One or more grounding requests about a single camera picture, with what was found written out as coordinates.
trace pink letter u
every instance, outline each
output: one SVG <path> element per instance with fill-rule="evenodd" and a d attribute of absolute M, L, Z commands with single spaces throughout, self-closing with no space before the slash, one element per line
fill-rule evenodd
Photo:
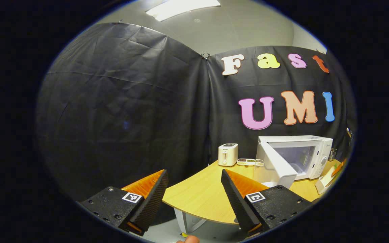
<path fill-rule="evenodd" d="M 271 103 L 274 101 L 273 97 L 262 97 L 259 99 L 261 103 L 264 104 L 264 120 L 256 121 L 253 117 L 253 104 L 255 103 L 254 99 L 242 99 L 238 102 L 241 106 L 241 115 L 242 123 L 249 129 L 260 130 L 265 129 L 273 120 L 273 111 L 271 108 Z"/>

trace black fabric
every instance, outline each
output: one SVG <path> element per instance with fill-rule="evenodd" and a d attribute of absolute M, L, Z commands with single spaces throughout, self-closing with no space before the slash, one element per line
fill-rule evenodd
<path fill-rule="evenodd" d="M 261 69 L 257 56 L 274 54 L 281 66 Z M 287 58 L 299 54 L 307 68 Z M 222 57 L 243 54 L 238 73 L 223 76 Z M 318 55 L 330 73 L 312 59 Z M 281 92 L 301 100 L 315 93 L 318 122 L 284 124 Z M 335 120 L 325 120 L 322 92 L 331 92 Z M 274 97 L 272 124 L 245 127 L 238 101 Z M 106 186 L 123 187 L 161 169 L 173 186 L 217 160 L 218 146 L 238 143 L 239 157 L 255 157 L 258 136 L 319 135 L 346 151 L 346 127 L 356 129 L 348 80 L 330 54 L 287 46 L 244 48 L 202 59 L 187 46 L 145 27 L 94 25 L 59 54 L 45 75 L 37 100 L 36 131 L 46 165 L 64 193 L 83 201 Z M 161 204 L 157 220 L 175 218 Z"/>
<path fill-rule="evenodd" d="M 258 55 L 270 53 L 275 55 L 279 68 L 260 68 Z M 238 73 L 224 76 L 223 57 L 242 54 L 241 67 L 236 68 Z M 295 68 L 288 59 L 289 54 L 299 54 L 306 62 L 306 68 Z M 324 60 L 329 68 L 329 73 L 321 70 L 318 63 L 313 60 L 317 55 Z M 254 158 L 256 156 L 258 136 L 293 136 L 315 135 L 333 138 L 333 147 L 338 152 L 347 150 L 344 148 L 344 140 L 348 120 L 352 127 L 356 126 L 355 102 L 350 99 L 352 92 L 349 82 L 339 69 L 339 64 L 328 55 L 305 48 L 290 46 L 263 46 L 242 48 L 227 51 L 211 56 L 208 60 L 208 71 L 211 81 L 210 102 L 210 159 L 213 162 L 218 159 L 218 146 L 224 143 L 238 143 L 240 158 Z M 299 123 L 286 125 L 286 102 L 281 93 L 293 91 L 301 101 L 306 90 L 313 91 L 316 123 Z M 335 120 L 326 121 L 326 102 L 323 92 L 332 94 Z M 252 98 L 253 117 L 255 120 L 264 119 L 263 104 L 259 102 L 261 97 L 273 97 L 272 123 L 265 129 L 248 129 L 242 123 L 241 106 L 239 100 Z M 352 113 L 347 113 L 347 108 L 353 107 Z"/>

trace microwave control knob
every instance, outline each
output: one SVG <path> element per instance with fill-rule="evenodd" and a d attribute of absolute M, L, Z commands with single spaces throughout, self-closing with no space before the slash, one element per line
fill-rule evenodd
<path fill-rule="evenodd" d="M 326 162 L 327 162 L 327 157 L 323 157 L 323 159 L 321 161 L 321 165 L 324 165 Z"/>

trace foam letter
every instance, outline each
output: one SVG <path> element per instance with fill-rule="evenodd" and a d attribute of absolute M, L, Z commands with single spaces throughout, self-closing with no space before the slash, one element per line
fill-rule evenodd
<path fill-rule="evenodd" d="M 329 73 L 328 68 L 326 68 L 324 66 L 324 61 L 321 58 L 319 58 L 318 56 L 314 55 L 313 59 L 316 60 L 316 62 L 319 64 L 319 67 L 322 69 L 322 71 L 326 72 L 327 74 Z"/>
<path fill-rule="evenodd" d="M 264 104 L 264 120 L 262 121 L 256 121 L 253 118 L 253 104 L 255 103 L 254 99 L 243 99 L 238 102 L 238 104 L 241 106 L 242 123 L 249 129 L 265 129 L 271 125 L 273 120 L 271 103 L 274 101 L 274 98 L 262 97 L 259 99 L 259 101 Z"/>
<path fill-rule="evenodd" d="M 258 55 L 258 66 L 260 68 L 278 68 L 280 63 L 277 62 L 275 55 L 264 53 Z"/>
<path fill-rule="evenodd" d="M 315 101 L 313 99 L 315 93 L 313 93 L 313 91 L 304 91 L 303 101 L 301 103 L 293 91 L 284 91 L 281 93 L 281 96 L 286 101 L 287 118 L 284 120 L 286 125 L 293 125 L 296 123 L 296 119 L 293 116 L 294 112 L 300 123 L 303 122 L 304 115 L 306 114 L 306 123 L 316 123 L 318 121 L 315 111 Z"/>
<path fill-rule="evenodd" d="M 289 60 L 292 61 L 291 62 L 292 66 L 296 68 L 306 68 L 307 66 L 306 62 L 304 62 L 301 56 L 298 54 L 289 54 L 287 58 L 289 58 Z"/>
<path fill-rule="evenodd" d="M 238 70 L 234 69 L 233 66 L 240 68 L 241 67 L 240 60 L 244 60 L 244 56 L 242 54 L 238 54 L 235 56 L 223 57 L 221 60 L 224 62 L 223 75 L 231 75 L 231 74 L 236 74 L 238 72 Z"/>
<path fill-rule="evenodd" d="M 327 103 L 327 116 L 325 117 L 325 120 L 330 123 L 335 119 L 332 110 L 332 94 L 330 92 L 323 92 L 322 96 L 325 98 L 325 102 Z"/>

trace floor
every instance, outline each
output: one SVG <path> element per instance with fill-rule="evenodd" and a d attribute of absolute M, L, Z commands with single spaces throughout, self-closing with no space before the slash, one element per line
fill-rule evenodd
<path fill-rule="evenodd" d="M 166 223 L 151 226 L 142 238 L 156 243 L 175 243 L 184 241 L 176 218 Z M 201 243 L 236 243 L 244 240 L 245 234 L 238 225 L 205 222 L 197 230 L 190 233 L 201 239 Z"/>

